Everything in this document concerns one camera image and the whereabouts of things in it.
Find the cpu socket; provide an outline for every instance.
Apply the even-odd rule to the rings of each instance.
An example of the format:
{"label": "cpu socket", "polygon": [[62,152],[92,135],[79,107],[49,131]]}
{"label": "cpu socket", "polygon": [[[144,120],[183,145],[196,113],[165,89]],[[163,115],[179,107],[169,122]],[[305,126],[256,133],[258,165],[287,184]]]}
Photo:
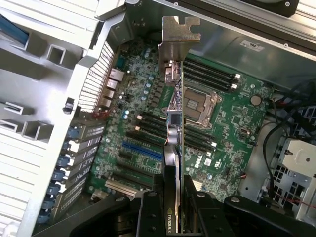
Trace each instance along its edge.
{"label": "cpu socket", "polygon": [[210,128],[209,121],[219,99],[216,92],[206,94],[192,88],[184,87],[184,114],[187,124]]}

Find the green circuit board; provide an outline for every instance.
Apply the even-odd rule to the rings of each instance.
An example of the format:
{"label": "green circuit board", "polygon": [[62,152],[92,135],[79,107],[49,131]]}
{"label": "green circuit board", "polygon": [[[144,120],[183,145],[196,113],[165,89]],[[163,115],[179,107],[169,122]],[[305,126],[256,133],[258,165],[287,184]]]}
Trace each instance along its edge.
{"label": "green circuit board", "polygon": [[[87,192],[101,189],[114,193],[105,186],[107,179],[137,190],[150,189],[151,176],[161,172],[162,148],[157,144],[163,145],[165,138],[146,132],[141,132],[141,139],[130,135],[139,126],[138,115],[147,112],[165,117],[163,110],[170,102],[173,88],[164,86],[160,80],[157,58],[157,44],[142,39],[127,43],[118,52],[115,68],[125,72],[125,76],[111,103],[112,111],[106,120],[107,127],[87,182]],[[238,73],[194,55],[187,58],[230,74]],[[237,89],[230,93],[186,78],[184,86],[194,86],[194,90],[206,94],[213,91],[219,96],[208,128],[186,125],[212,136],[217,146],[208,154],[186,147],[184,172],[200,184],[202,191],[212,192],[223,201],[238,189],[240,180],[235,178],[248,164],[273,89],[242,74]],[[262,100],[257,106],[250,103],[253,95]],[[122,167],[118,162],[133,168]]]}

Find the blue pcie slot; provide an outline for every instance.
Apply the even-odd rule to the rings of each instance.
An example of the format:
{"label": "blue pcie slot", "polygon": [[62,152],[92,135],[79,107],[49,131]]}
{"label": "blue pcie slot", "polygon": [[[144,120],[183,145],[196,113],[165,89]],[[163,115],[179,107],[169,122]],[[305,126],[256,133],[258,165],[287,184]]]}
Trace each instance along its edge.
{"label": "blue pcie slot", "polygon": [[152,151],[150,151],[150,150],[148,150],[146,148],[142,148],[142,147],[136,146],[136,145],[128,143],[128,142],[123,142],[122,145],[123,145],[124,148],[131,149],[132,151],[136,151],[136,152],[138,152],[140,154],[152,157],[154,159],[161,160],[161,158],[162,158],[162,154],[159,154],[159,153],[156,153],[156,152],[152,152]]}

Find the motherboard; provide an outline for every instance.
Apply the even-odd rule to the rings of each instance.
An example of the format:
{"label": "motherboard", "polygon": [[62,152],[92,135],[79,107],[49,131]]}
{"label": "motherboard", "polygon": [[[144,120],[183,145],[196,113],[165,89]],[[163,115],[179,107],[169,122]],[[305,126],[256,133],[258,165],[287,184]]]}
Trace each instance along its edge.
{"label": "motherboard", "polygon": [[[114,68],[124,76],[102,118],[106,129],[86,190],[133,196],[151,189],[153,175],[161,172],[165,111],[174,88],[160,80],[157,43],[135,39],[122,45],[116,58]],[[183,73],[183,171],[197,190],[223,201],[245,176],[273,89],[191,54]]]}

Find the red wire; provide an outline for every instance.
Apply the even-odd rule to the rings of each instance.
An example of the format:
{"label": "red wire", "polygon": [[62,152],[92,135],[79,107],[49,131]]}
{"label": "red wire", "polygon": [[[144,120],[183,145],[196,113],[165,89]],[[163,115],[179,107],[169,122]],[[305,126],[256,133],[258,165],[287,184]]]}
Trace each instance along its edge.
{"label": "red wire", "polygon": [[279,196],[280,198],[282,198],[282,199],[284,199],[284,200],[290,202],[290,203],[300,203],[300,204],[306,205],[306,206],[308,206],[308,207],[310,207],[310,208],[316,209],[316,206],[309,205],[309,204],[307,204],[307,203],[305,203],[305,202],[303,202],[303,201],[300,201],[300,200],[292,200],[292,199],[283,197],[283,196],[281,196],[280,194],[277,194],[277,193],[276,193],[276,195]]}

